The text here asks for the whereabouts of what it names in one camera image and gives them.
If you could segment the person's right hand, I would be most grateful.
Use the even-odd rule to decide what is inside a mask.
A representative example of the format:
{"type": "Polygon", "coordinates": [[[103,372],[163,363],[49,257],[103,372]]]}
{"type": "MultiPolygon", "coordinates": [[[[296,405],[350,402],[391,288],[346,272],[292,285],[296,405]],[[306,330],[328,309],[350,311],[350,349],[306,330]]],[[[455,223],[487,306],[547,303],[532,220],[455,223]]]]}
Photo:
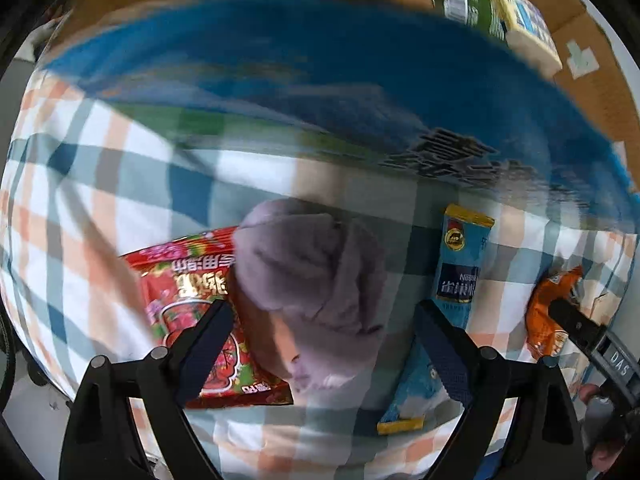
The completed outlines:
{"type": "Polygon", "coordinates": [[[582,385],[579,400],[586,406],[582,420],[582,444],[592,469],[607,472],[623,451],[627,436],[624,425],[614,420],[615,404],[597,385],[582,385]]]}

